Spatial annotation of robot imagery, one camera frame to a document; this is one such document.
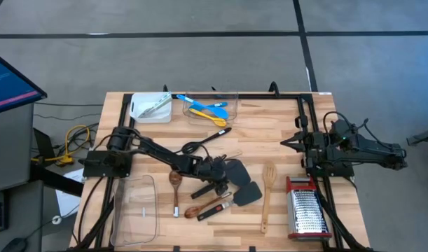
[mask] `slotted wooden spatula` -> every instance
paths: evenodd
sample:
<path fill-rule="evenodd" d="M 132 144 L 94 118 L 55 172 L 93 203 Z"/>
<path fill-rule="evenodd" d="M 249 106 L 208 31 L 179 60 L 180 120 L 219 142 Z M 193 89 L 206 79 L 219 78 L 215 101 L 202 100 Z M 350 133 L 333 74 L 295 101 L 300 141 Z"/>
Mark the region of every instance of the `slotted wooden spatula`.
<path fill-rule="evenodd" d="M 271 188 L 276 179 L 276 167 L 273 162 L 267 161 L 265 163 L 262 176 L 265 183 L 265 201 L 263 202 L 261 232 L 265 234 L 268 230 L 268 208 L 270 207 Z"/>

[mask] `yellow spatula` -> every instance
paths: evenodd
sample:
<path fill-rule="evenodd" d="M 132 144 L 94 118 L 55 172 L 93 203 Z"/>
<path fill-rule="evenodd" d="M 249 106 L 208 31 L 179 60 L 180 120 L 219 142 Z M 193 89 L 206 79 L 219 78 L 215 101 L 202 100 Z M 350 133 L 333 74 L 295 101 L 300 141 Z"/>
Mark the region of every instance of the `yellow spatula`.
<path fill-rule="evenodd" d="M 214 121 L 214 123 L 215 123 L 217 126 L 219 126 L 219 127 L 226 127 L 226 125 L 228 124 L 228 123 L 226 122 L 226 120 L 224 120 L 224 119 L 222 119 L 222 118 L 213 118 L 213 117 L 208 116 L 208 115 L 206 115 L 206 114 L 205 114 L 205 113 L 203 113 L 203 112 L 199 112 L 199 111 L 197 111 L 197 110 L 195 110 L 195 109 L 193 109 L 193 108 L 190 108 L 190 109 L 189 109 L 189 111 L 190 111 L 190 112 L 192 112 L 192 113 L 194 113 L 194 114 L 196 114 L 196 115 L 199 115 L 199 116 L 202 116 L 202 117 L 206 117 L 207 119 L 210 119 L 210 120 Z"/>

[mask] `blue spoon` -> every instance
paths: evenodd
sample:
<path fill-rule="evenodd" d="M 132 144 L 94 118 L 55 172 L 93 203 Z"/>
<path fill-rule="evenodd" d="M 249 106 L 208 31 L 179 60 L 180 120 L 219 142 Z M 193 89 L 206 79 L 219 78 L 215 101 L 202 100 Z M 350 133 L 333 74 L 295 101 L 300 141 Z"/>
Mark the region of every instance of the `blue spoon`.
<path fill-rule="evenodd" d="M 204 104 L 201 104 L 198 101 L 192 100 L 190 98 L 187 98 L 181 94 L 177 94 L 178 99 L 181 99 L 185 102 L 190 102 L 193 105 L 199 106 L 202 109 L 207 109 L 208 111 L 211 111 L 214 115 L 216 115 L 218 118 L 223 118 L 223 119 L 228 119 L 228 112 L 222 108 L 218 108 L 218 107 L 208 107 Z"/>
<path fill-rule="evenodd" d="M 218 104 L 210 104 L 210 105 L 207 105 L 207 106 L 208 107 L 219 107 L 219 108 L 221 108 L 221 107 L 224 107 L 224 106 L 227 106 L 227 105 L 228 105 L 228 102 L 220 102 Z M 198 105 L 192 105 L 189 108 L 190 109 L 195 109 L 195 110 L 198 110 L 198 111 L 202 110 L 202 107 L 198 106 Z"/>

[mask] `plastic lid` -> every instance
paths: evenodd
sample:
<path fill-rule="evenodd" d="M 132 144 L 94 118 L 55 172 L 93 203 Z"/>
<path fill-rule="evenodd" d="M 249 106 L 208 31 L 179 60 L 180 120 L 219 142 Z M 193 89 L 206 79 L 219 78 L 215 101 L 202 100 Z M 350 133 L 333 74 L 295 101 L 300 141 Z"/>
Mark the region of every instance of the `plastic lid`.
<path fill-rule="evenodd" d="M 151 242 L 158 230 L 156 204 L 153 177 L 119 179 L 114 195 L 111 243 L 130 246 Z"/>

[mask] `metal grater surface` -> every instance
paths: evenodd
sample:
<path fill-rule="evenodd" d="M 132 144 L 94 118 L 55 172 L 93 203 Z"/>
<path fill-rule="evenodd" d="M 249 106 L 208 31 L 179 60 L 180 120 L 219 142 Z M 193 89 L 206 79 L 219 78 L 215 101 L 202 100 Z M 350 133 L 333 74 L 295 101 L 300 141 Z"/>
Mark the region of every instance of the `metal grater surface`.
<path fill-rule="evenodd" d="M 293 190 L 297 233 L 328 232 L 316 194 L 313 190 Z"/>

